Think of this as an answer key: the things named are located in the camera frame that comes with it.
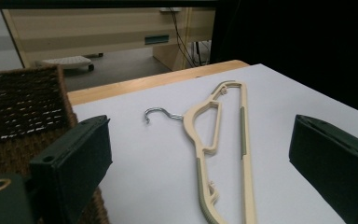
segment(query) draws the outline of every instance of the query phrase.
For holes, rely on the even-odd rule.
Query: brown woven basket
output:
[[[29,160],[76,124],[59,65],[0,71],[0,174],[30,174]],[[99,188],[79,223],[109,223]]]

